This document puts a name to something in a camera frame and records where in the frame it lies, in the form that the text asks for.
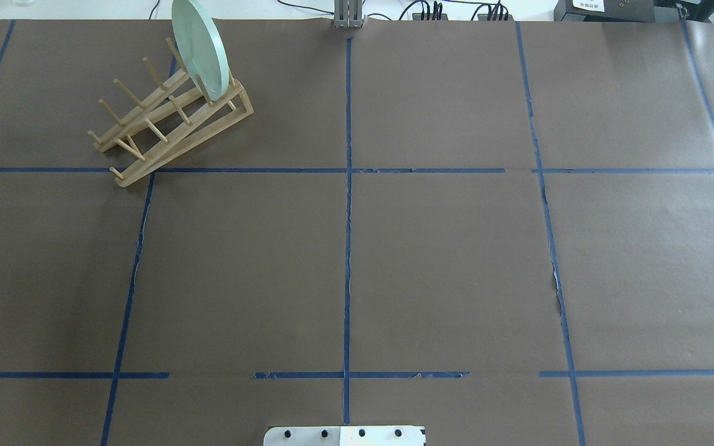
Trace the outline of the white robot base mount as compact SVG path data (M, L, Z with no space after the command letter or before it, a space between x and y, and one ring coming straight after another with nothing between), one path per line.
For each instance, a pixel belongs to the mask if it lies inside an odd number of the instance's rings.
M266 431L263 445L426 445L424 427L409 426L293 426Z

